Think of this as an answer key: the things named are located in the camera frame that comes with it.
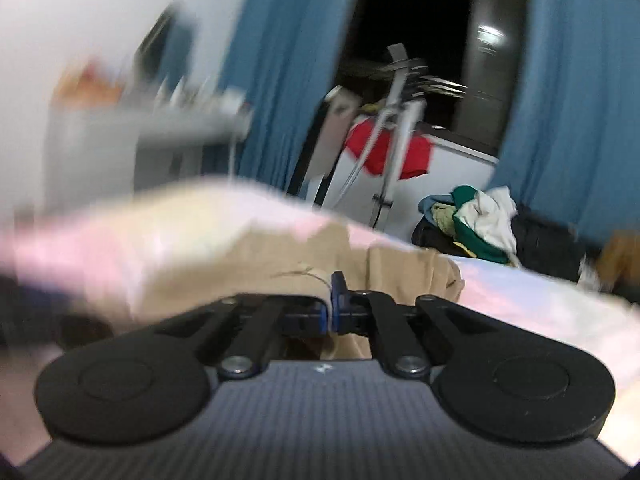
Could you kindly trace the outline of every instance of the striped surface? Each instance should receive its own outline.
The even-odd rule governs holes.
[[[225,383],[174,434],[123,449],[58,440],[22,471],[29,480],[609,480],[626,466],[592,440],[553,450],[481,440],[426,386],[368,361],[275,362]]]

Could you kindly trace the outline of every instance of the beige cloth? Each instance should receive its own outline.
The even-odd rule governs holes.
[[[315,296],[331,305],[330,277],[341,270],[351,290],[389,294],[414,304],[421,294],[455,301],[463,288],[458,266],[436,250],[388,247],[352,249],[345,226],[330,224],[300,241],[289,234],[249,231],[211,264],[167,271],[147,288],[135,321],[174,316],[201,304],[242,292]],[[332,336],[321,358],[370,358],[366,338]]]

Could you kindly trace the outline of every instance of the circular pad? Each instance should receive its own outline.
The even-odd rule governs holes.
[[[564,393],[569,374],[546,357],[514,357],[498,365],[494,380],[514,397],[545,400]]]
[[[521,333],[463,340],[434,391],[460,423],[514,444],[595,435],[615,396],[613,379],[596,358]]]
[[[69,352],[44,369],[35,388],[52,435],[111,446],[176,430],[209,396],[207,375],[184,342],[153,334]]]

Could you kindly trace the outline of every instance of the white cloth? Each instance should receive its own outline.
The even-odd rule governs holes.
[[[509,188],[502,186],[486,193],[476,192],[475,198],[463,204],[456,216],[482,240],[514,257],[516,238],[511,231],[511,219],[517,213]]]

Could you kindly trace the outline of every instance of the red cloth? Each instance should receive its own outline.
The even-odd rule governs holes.
[[[364,145],[367,143],[373,127],[375,126],[375,119],[367,119],[360,124],[356,124],[350,131],[349,137],[345,142],[345,148],[351,152],[355,158],[359,158],[364,150]],[[380,132],[378,140],[373,146],[371,153],[367,157],[364,163],[364,167],[367,172],[372,175],[380,175],[385,169],[386,152],[389,149],[389,143],[391,142],[391,132],[383,128]],[[409,141],[409,149],[404,159],[404,166],[402,167],[402,173],[400,174],[400,180],[412,178],[414,176],[420,176],[427,173],[429,169],[429,161],[431,159],[431,149],[433,144],[427,137],[422,135],[415,135]]]

